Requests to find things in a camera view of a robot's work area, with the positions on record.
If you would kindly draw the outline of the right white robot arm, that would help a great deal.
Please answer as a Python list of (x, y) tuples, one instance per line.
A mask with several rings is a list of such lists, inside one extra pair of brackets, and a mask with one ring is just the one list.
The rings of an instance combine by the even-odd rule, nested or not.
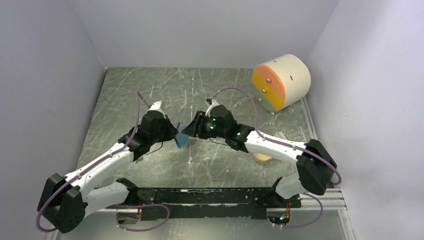
[(296, 142), (265, 134), (237, 123), (223, 105), (207, 112), (198, 111), (182, 133), (199, 139), (221, 138), (233, 150), (266, 155), (296, 167), (297, 171), (278, 180), (270, 193), (270, 202), (275, 207), (282, 207), (289, 198), (304, 192), (322, 196), (333, 184), (337, 165), (320, 141)]

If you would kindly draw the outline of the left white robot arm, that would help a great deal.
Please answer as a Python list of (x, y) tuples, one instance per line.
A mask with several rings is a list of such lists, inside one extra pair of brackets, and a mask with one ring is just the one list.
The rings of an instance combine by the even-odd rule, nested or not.
[(37, 206), (37, 229), (49, 232), (40, 224), (41, 218), (45, 218), (54, 226), (52, 231), (68, 233), (100, 209), (114, 205), (132, 208), (140, 204), (138, 187), (126, 178), (105, 187), (98, 186), (114, 171), (140, 160), (154, 144), (173, 140), (177, 132), (162, 109), (150, 108), (141, 123), (101, 156), (64, 176), (51, 175)]

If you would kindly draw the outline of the blue card holder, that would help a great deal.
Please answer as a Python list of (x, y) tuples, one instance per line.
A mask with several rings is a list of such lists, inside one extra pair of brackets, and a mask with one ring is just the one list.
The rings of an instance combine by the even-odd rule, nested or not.
[(189, 136), (182, 133), (183, 124), (179, 121), (176, 126), (177, 134), (174, 137), (175, 144), (178, 149), (182, 149), (188, 142)]

